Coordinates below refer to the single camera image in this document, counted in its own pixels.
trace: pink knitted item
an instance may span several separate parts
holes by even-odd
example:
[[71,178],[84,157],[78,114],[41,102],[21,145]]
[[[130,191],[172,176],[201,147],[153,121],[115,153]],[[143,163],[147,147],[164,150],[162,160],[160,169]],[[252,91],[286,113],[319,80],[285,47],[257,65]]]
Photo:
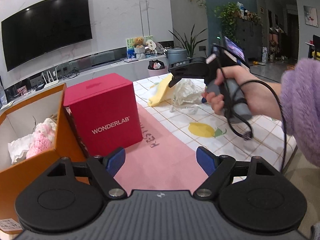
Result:
[[36,126],[35,132],[32,134],[32,142],[27,152],[26,158],[33,157],[39,153],[48,150],[53,146],[56,124],[47,118],[43,123]]

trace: black tv screen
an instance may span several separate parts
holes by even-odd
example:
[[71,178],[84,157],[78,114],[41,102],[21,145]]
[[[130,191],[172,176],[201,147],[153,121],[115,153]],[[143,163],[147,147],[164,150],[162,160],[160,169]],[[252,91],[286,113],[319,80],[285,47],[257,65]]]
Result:
[[7,70],[64,46],[92,39],[88,0],[44,0],[1,22]]

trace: cabinet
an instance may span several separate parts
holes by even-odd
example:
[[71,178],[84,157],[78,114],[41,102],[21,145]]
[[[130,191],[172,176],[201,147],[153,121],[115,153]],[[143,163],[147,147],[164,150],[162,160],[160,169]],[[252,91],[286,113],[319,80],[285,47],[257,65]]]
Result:
[[262,58],[262,26],[237,19],[236,37],[247,59],[260,61]]

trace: purple fuzzy sleeve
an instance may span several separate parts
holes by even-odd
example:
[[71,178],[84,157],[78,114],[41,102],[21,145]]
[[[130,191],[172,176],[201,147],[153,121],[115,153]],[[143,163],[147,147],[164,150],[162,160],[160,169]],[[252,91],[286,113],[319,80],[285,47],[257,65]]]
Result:
[[280,101],[287,133],[306,159],[320,166],[320,61],[302,59],[284,73]]

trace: yellow cloth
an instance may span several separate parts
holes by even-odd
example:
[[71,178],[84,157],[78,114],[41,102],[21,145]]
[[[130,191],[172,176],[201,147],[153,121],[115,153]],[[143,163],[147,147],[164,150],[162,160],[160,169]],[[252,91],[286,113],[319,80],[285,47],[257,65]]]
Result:
[[[314,58],[315,57],[315,52],[313,51],[312,52],[312,57]],[[320,52],[317,52],[317,60],[320,60]]]
[[151,106],[151,107],[156,106],[164,100],[163,99],[164,95],[168,89],[168,85],[171,80],[172,80],[172,74],[170,73],[166,78],[164,78],[158,84],[156,94],[153,97],[149,98],[149,101],[150,101],[148,103],[149,106]]

